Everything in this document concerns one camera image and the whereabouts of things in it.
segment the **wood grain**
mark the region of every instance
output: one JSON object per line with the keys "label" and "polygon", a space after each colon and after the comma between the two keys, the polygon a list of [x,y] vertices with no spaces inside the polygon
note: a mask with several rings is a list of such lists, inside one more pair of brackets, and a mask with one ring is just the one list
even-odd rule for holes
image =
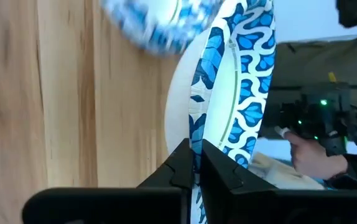
{"label": "wood grain", "polygon": [[37,12],[49,186],[96,186],[92,1],[38,1]]}
{"label": "wood grain", "polygon": [[167,157],[164,108],[178,60],[138,50],[93,8],[98,185],[133,187]]}
{"label": "wood grain", "polygon": [[46,187],[36,5],[0,0],[0,224]]}

